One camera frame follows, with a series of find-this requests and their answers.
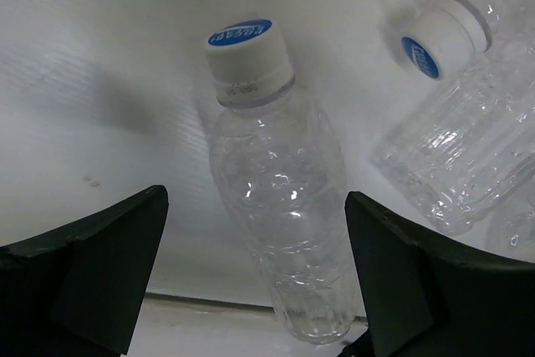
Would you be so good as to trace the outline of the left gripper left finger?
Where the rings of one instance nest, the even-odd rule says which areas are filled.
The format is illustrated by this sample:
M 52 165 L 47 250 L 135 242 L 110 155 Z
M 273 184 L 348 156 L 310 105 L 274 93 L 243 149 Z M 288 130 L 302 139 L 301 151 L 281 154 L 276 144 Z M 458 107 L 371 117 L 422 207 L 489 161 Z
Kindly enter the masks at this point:
M 1 247 L 3 356 L 127 354 L 169 208 L 164 186 Z

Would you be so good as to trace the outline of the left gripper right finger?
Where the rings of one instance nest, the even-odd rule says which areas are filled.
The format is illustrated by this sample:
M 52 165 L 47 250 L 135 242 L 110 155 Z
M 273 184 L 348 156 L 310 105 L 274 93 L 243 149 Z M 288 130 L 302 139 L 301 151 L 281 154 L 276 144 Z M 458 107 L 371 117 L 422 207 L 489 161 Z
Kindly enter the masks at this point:
M 532 263 L 457 242 L 358 191 L 345 215 L 368 320 L 345 355 L 533 355 Z

